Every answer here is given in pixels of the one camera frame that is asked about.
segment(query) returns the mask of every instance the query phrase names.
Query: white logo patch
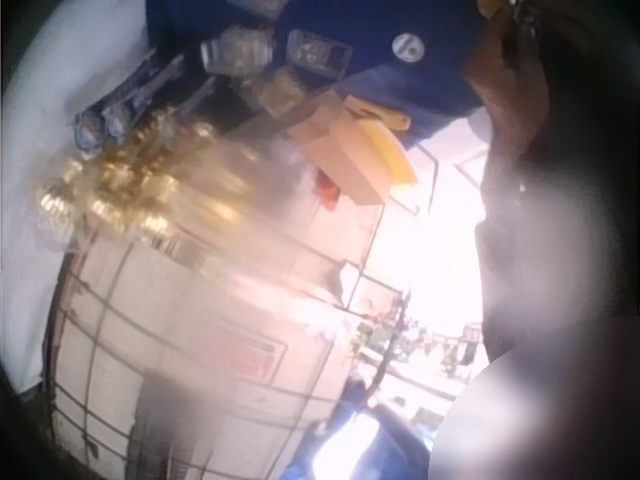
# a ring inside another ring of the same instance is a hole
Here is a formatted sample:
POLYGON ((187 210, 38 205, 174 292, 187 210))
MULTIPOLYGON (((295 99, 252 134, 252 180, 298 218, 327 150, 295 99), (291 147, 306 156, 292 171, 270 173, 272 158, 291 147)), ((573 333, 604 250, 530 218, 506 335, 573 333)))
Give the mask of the white logo patch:
POLYGON ((398 35, 392 48, 396 57, 407 63, 415 63, 424 57, 424 43, 411 33, 398 35))

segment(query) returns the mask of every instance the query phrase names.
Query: red object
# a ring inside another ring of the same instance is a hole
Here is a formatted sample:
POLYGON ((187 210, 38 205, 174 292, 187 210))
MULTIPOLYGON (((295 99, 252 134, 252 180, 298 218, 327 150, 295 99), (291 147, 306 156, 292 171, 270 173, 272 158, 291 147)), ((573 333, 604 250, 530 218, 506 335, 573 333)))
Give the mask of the red object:
POLYGON ((329 211, 333 211, 340 198, 340 188, 322 171, 316 175, 316 195, 320 197, 320 203, 329 211))

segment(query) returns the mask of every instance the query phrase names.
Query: red sign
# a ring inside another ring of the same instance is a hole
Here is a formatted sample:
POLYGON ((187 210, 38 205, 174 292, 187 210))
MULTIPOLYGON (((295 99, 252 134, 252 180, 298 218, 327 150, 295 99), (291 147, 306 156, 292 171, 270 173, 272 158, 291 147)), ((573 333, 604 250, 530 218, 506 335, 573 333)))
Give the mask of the red sign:
POLYGON ((255 382, 267 382, 275 368, 278 345, 238 332, 216 328, 207 338, 205 361, 226 373, 255 382))

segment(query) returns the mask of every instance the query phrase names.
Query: white cloth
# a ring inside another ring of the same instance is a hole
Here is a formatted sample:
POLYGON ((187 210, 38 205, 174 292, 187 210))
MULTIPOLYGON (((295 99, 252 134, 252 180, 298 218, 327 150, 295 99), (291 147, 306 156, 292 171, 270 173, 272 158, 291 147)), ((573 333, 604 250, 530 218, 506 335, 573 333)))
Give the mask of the white cloth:
POLYGON ((42 341, 63 252, 37 242, 32 186, 73 141, 81 108, 144 53, 144 0, 65 1, 38 33, 3 98, 0 359, 17 392, 40 381, 42 341))

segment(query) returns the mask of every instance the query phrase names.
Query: cardboard box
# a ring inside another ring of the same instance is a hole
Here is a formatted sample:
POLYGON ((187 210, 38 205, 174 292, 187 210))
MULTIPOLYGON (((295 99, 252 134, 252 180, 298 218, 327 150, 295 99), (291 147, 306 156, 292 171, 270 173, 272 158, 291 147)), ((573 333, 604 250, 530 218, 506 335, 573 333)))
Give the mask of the cardboard box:
POLYGON ((335 93, 323 95, 318 105, 288 129, 291 138, 356 204, 385 203, 393 175, 380 152, 335 93))

